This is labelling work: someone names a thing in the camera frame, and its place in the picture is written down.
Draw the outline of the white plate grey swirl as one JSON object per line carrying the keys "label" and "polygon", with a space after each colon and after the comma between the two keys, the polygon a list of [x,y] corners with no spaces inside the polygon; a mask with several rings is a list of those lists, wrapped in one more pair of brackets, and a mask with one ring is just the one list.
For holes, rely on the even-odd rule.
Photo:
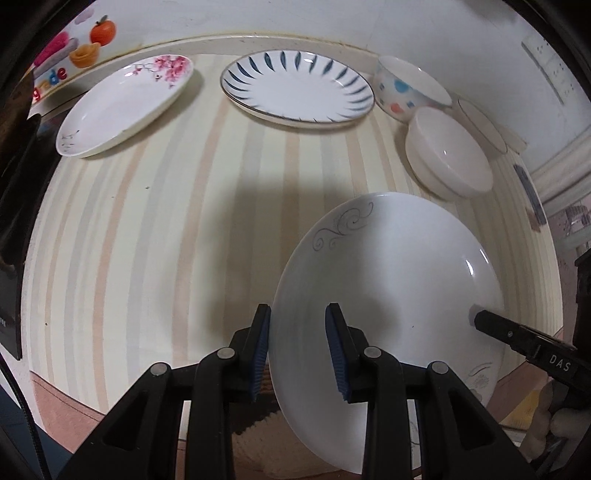
{"label": "white plate grey swirl", "polygon": [[342,399],[325,336],[325,309],[399,361],[447,363],[482,403],[493,395],[503,345],[474,312],[502,311],[503,295],[479,241],[454,215],[403,193],[335,207],[301,239],[277,286],[270,373],[288,425],[312,453],[360,473],[367,408]]}

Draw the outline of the colourful wall stickers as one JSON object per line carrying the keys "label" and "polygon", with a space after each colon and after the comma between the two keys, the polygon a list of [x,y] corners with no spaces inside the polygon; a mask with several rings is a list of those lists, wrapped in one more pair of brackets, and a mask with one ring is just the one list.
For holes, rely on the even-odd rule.
{"label": "colourful wall stickers", "polygon": [[36,105],[78,73],[96,65],[101,50],[113,43],[115,22],[88,7],[68,23],[33,61],[32,104]]}

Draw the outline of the plain white bowl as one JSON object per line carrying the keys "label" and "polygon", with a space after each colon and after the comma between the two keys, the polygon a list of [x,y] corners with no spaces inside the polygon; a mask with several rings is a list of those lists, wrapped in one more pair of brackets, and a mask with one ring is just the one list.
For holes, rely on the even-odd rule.
{"label": "plain white bowl", "polygon": [[470,199],[493,188],[484,151],[468,130],[441,110],[417,110],[409,124],[405,150],[420,183],[443,200]]}

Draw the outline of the white bowl dark rim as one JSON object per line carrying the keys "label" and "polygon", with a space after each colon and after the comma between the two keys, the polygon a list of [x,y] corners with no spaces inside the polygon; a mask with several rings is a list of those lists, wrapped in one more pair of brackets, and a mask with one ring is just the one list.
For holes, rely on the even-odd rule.
{"label": "white bowl dark rim", "polygon": [[456,99],[453,116],[472,135],[489,160],[508,153],[508,145],[498,128],[474,104],[463,98]]}

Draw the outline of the white plate pink blossoms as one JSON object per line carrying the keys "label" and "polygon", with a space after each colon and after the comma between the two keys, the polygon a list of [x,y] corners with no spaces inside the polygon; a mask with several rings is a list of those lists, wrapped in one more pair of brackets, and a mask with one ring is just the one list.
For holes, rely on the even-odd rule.
{"label": "white plate pink blossoms", "polygon": [[176,102],[193,69],[186,56],[163,54],[107,76],[65,117],[55,141],[58,154],[85,158],[129,139]]}

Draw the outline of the white bowl coloured spots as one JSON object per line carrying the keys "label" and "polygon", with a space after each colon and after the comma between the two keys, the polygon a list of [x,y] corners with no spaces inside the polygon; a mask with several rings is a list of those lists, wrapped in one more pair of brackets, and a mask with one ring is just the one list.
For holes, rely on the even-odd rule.
{"label": "white bowl coloured spots", "polygon": [[452,106],[448,91],[430,74],[394,56],[380,56],[372,78],[376,104],[388,115],[409,123],[422,107]]}

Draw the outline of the white wall socket strip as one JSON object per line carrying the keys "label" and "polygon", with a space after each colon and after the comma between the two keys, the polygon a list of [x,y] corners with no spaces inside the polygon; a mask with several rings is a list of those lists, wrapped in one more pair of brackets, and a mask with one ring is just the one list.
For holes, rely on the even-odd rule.
{"label": "white wall socket strip", "polygon": [[567,65],[543,38],[530,35],[522,46],[550,83],[560,102],[565,104],[574,93],[574,80]]}

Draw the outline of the dark blue smartphone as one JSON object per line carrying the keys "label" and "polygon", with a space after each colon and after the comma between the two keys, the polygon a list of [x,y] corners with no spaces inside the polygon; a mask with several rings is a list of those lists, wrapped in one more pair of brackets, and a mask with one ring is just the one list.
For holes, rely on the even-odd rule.
{"label": "dark blue smartphone", "polygon": [[527,171],[519,164],[514,164],[513,168],[525,190],[525,193],[530,201],[533,209],[534,217],[540,226],[547,224],[547,217],[540,202],[539,196],[536,192],[534,184],[532,183]]}

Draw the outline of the white plate blue leaf rim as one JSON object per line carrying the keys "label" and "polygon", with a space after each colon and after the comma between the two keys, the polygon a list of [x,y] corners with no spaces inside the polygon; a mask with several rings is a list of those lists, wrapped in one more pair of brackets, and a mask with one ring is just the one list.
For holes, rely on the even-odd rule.
{"label": "white plate blue leaf rim", "polygon": [[219,83],[246,114],[297,129],[344,128],[369,114],[375,104],[373,89],[362,74],[308,51],[245,55],[225,67]]}

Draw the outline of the striped cat table cloth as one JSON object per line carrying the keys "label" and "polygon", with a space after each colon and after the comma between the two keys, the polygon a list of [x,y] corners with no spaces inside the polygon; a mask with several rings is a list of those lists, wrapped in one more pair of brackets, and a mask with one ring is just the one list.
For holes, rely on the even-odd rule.
{"label": "striped cat table cloth", "polygon": [[44,428],[76,448],[152,363],[198,361],[276,292],[311,226],[349,199],[426,197],[407,127],[375,109],[337,131],[256,121],[197,54],[178,100],[118,147],[64,158],[22,290],[25,367]]}

